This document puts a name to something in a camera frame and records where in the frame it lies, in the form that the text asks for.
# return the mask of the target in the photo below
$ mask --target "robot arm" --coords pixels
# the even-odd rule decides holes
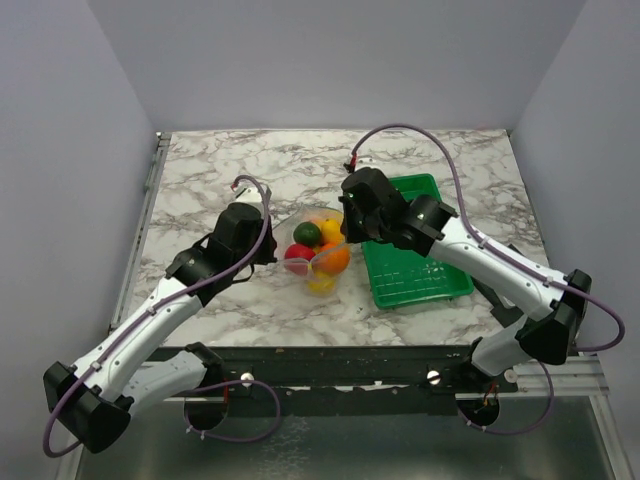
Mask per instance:
[[[475,229],[481,238],[477,241],[453,208],[429,195],[405,201],[380,170],[364,167],[355,171],[343,182],[342,190],[342,230],[347,242],[374,240],[431,255],[489,285],[523,311],[523,317],[509,328],[473,344],[469,375],[482,382],[531,358],[554,365],[565,362],[586,305],[582,298],[551,283],[588,292],[588,275],[579,270],[565,275],[492,240],[507,260],[516,260],[547,280],[526,275],[484,248],[488,237]]]
[[[266,234],[248,264],[253,272],[255,264],[275,261],[270,220],[262,217],[248,203],[230,204],[214,231],[175,257],[149,297],[112,335],[72,366],[56,362],[45,372],[49,410],[59,410],[57,419],[89,451],[104,450],[124,432],[136,411],[200,386],[207,372],[219,365],[212,352],[194,344],[155,367],[140,368],[173,330],[234,283],[239,270],[198,285],[248,255],[263,222]],[[183,295],[190,287],[193,290]],[[72,396],[62,401],[71,388]]]

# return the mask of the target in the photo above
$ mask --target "red apple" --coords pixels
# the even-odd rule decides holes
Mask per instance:
[[[307,272],[309,270],[309,261],[313,257],[315,257],[316,253],[311,250],[309,247],[301,245],[299,243],[294,243],[287,248],[287,251],[284,252],[284,267],[290,272],[295,273],[296,275],[300,275],[301,277],[306,277]],[[302,258],[307,260],[306,262],[287,262],[286,260]]]

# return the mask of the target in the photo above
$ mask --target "bolt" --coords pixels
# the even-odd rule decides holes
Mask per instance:
[[[245,372],[242,375],[240,375],[240,380],[255,380],[255,378],[253,378],[253,375],[250,372]],[[242,384],[243,387],[249,388],[251,386],[250,383],[243,383]]]

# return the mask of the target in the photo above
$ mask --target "table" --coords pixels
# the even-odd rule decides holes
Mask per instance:
[[[151,292],[174,255],[211,231],[232,199],[239,173],[273,191],[274,225],[302,205],[340,208],[342,164],[362,136],[346,130],[181,132],[172,136],[129,312]],[[435,132],[458,167],[474,224],[537,263],[547,264],[509,138],[503,130]],[[387,176],[432,174],[443,200],[456,205],[449,168],[437,147],[414,132],[387,131],[361,149]],[[283,269],[258,268],[248,283],[218,295],[166,340],[228,346],[468,344],[502,327],[479,294],[394,310],[373,303],[362,253],[336,295],[318,299]]]

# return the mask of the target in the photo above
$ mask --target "screw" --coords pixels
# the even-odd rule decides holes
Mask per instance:
[[[509,383],[516,383],[518,381],[518,374],[510,368],[504,371],[504,379]]]
[[[436,370],[429,370],[427,372],[427,381],[431,384],[431,385],[437,385],[440,383],[440,380],[442,380],[442,377],[440,376],[440,373],[437,372]]]

